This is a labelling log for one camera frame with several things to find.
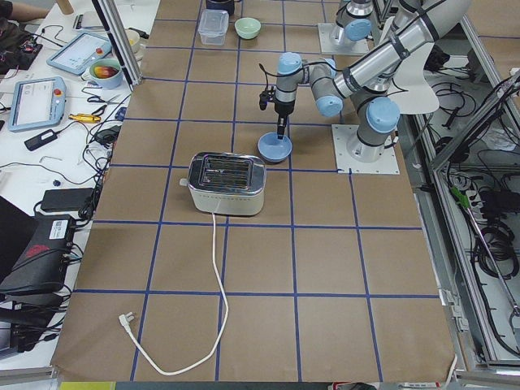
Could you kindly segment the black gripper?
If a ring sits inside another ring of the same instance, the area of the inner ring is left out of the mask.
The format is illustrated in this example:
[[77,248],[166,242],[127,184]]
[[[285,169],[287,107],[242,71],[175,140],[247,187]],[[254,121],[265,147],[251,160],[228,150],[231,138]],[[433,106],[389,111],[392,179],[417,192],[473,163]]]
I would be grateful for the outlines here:
[[277,120],[277,139],[283,140],[285,135],[285,129],[287,127],[287,117],[289,117],[294,111],[294,101],[282,102],[275,100],[275,112],[278,114]]

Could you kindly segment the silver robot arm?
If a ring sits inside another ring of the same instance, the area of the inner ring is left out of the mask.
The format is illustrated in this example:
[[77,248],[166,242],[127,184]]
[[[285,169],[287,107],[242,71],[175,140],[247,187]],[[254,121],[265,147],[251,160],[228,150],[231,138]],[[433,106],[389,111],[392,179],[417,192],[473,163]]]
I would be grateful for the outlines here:
[[340,1],[336,12],[336,25],[332,29],[331,39],[337,46],[350,46],[367,38],[372,29],[371,0]]
[[348,152],[364,163],[376,161],[401,116],[399,106],[387,95],[389,81],[406,60],[448,33],[469,7],[468,1],[402,1],[379,44],[342,70],[330,59],[308,62],[298,53],[281,54],[276,84],[264,91],[275,104],[277,129],[258,141],[261,155],[274,150],[278,161],[290,155],[292,143],[285,128],[294,111],[298,86],[309,85],[324,116],[339,114],[345,99],[352,101],[360,124],[348,139]]

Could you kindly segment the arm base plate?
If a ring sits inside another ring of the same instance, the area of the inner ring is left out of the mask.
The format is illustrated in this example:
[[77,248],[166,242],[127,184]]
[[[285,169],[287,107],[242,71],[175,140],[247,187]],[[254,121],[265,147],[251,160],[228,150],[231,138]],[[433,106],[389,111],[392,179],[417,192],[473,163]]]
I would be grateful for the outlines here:
[[322,54],[361,56],[369,51],[367,39],[349,40],[336,24],[319,23],[318,38]]
[[358,139],[357,125],[333,124],[336,170],[345,174],[399,175],[392,137],[383,145],[367,146]]

